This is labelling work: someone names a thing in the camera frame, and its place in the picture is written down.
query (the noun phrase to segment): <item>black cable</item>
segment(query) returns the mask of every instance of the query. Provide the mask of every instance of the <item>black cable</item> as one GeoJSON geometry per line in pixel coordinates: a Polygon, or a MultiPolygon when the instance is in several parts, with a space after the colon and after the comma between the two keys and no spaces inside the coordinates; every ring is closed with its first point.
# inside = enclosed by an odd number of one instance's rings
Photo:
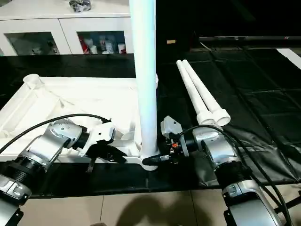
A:
{"type": "Polygon", "coordinates": [[[0,154],[8,147],[10,146],[13,142],[15,142],[16,140],[18,140],[19,138],[21,138],[22,136],[24,136],[25,134],[29,133],[30,131],[36,129],[37,127],[43,126],[45,124],[48,124],[50,122],[56,121],[56,120],[60,120],[60,119],[65,119],[65,118],[71,118],[71,117],[76,117],[76,116],[86,116],[86,117],[92,117],[92,118],[97,118],[100,119],[103,123],[107,123],[110,122],[110,120],[107,120],[101,116],[98,115],[94,115],[94,114],[85,114],[85,113],[80,113],[80,114],[68,114],[68,115],[63,115],[63,116],[59,116],[53,119],[49,119],[46,120],[44,122],[41,122],[33,127],[30,127],[29,129],[25,130],[24,132],[20,133],[19,135],[15,136],[13,139],[11,139],[10,141],[8,141],[7,144],[5,144],[1,149],[0,149],[0,154]]]}
{"type": "MultiPolygon", "coordinates": [[[[266,178],[266,180],[268,181],[268,183],[271,185],[271,187],[274,189],[276,195],[278,196],[279,200],[280,200],[280,203],[281,203],[281,209],[282,209],[282,212],[284,214],[284,217],[286,219],[286,225],[288,226],[291,226],[292,225],[292,220],[291,220],[291,217],[290,217],[290,214],[289,214],[289,211],[287,209],[287,206],[286,206],[286,202],[284,201],[281,193],[279,192],[278,188],[276,187],[275,183],[271,180],[271,178],[267,175],[267,173],[263,170],[263,168],[260,166],[260,164],[256,161],[256,159],[252,156],[252,154],[250,153],[250,151],[245,147],[245,145],[235,136],[233,135],[231,132],[229,131],[223,131],[215,126],[212,126],[212,125],[197,125],[197,126],[194,126],[194,127],[191,127],[181,133],[179,133],[178,135],[181,136],[185,133],[188,133],[196,128],[211,128],[211,129],[214,129],[220,133],[222,133],[226,138],[228,138],[229,140],[235,140],[242,148],[243,150],[245,151],[245,153],[249,156],[249,158],[252,160],[252,162],[255,164],[255,166],[257,167],[257,169],[260,171],[260,173],[262,173],[262,175],[266,178]]],[[[240,158],[242,159],[243,163],[246,164],[246,161],[240,151],[240,149],[238,148],[238,146],[235,144],[235,148],[237,149],[238,151],[238,154],[240,155],[240,158]]]]}

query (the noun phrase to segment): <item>white pole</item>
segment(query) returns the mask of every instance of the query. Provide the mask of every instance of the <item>white pole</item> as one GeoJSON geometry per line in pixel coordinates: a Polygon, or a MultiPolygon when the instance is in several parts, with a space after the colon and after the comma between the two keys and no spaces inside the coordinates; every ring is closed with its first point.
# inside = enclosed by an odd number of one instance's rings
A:
{"type": "Polygon", "coordinates": [[[193,70],[193,68],[188,63],[187,60],[183,60],[183,65],[186,71],[188,72],[192,82],[194,83],[195,87],[197,88],[199,94],[201,95],[203,101],[208,107],[209,111],[212,112],[216,123],[219,126],[224,126],[228,124],[231,120],[231,117],[227,113],[227,111],[220,107],[220,105],[217,103],[215,98],[209,92],[207,87],[203,84],[202,80],[198,77],[198,75],[195,73],[195,71],[193,70]]]}
{"type": "Polygon", "coordinates": [[[204,104],[201,96],[199,95],[197,89],[195,88],[191,78],[189,77],[183,63],[181,60],[177,61],[177,66],[182,76],[185,87],[188,91],[189,97],[192,101],[194,110],[197,113],[197,121],[199,124],[213,124],[214,119],[212,113],[208,111],[206,105],[204,104]]]}
{"type": "Polygon", "coordinates": [[[130,0],[142,159],[158,154],[154,0],[130,0]]]}

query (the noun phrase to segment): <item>white drying rack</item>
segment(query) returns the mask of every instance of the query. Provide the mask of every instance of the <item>white drying rack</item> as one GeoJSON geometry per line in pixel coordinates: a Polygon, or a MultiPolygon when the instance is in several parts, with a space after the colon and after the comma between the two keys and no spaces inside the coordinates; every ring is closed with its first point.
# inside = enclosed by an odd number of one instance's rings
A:
{"type": "MultiPolygon", "coordinates": [[[[113,146],[125,152],[128,163],[142,164],[140,146],[134,141],[138,117],[136,79],[121,78],[24,78],[24,84],[0,111],[0,146],[29,127],[42,121],[73,113],[89,113],[111,118],[116,128],[113,146]]],[[[99,120],[89,117],[71,119],[91,128],[99,120]]],[[[0,161],[15,159],[36,136],[44,133],[45,126],[31,131],[1,155],[0,161]]],[[[58,162],[88,162],[73,149],[63,149],[58,162]]]]}

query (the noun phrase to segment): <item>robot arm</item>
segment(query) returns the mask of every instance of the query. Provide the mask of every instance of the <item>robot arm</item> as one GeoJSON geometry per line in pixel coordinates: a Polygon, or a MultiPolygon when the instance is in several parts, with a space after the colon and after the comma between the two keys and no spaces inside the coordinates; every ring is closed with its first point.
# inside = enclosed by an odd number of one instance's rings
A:
{"type": "Polygon", "coordinates": [[[192,138],[184,135],[177,137],[176,134],[182,132],[182,127],[169,116],[161,123],[161,130],[168,139],[167,143],[171,145],[170,153],[144,159],[144,164],[158,165],[164,161],[177,163],[179,158],[189,156],[191,151],[203,151],[222,188],[222,196],[228,207],[224,212],[227,225],[282,225],[257,183],[251,179],[249,170],[245,169],[223,134],[211,128],[196,128],[192,131],[192,138]]]}
{"type": "Polygon", "coordinates": [[[8,161],[0,174],[0,226],[17,225],[23,216],[19,206],[32,194],[34,184],[47,172],[63,148],[73,148],[80,156],[103,157],[125,162],[123,152],[109,146],[115,129],[111,122],[87,128],[69,119],[49,124],[44,134],[36,137],[13,161],[8,161]]]}

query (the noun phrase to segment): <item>black table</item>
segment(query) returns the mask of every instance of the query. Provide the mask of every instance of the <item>black table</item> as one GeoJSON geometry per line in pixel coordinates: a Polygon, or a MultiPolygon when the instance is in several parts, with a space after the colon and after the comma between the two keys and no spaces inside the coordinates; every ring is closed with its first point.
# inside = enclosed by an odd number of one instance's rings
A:
{"type": "MultiPolygon", "coordinates": [[[[177,66],[187,59],[219,104],[231,115],[226,129],[237,135],[276,184],[301,180],[301,70],[276,50],[215,51],[157,57],[158,134],[170,115],[187,129],[196,114],[177,66]]],[[[134,56],[68,55],[0,57],[3,106],[23,84],[23,77],[134,78],[134,56]]],[[[255,175],[266,182],[245,156],[255,175]]],[[[118,193],[217,188],[208,161],[194,153],[179,165],[147,172],[135,164],[55,163],[35,197],[66,197],[118,193]]]]}

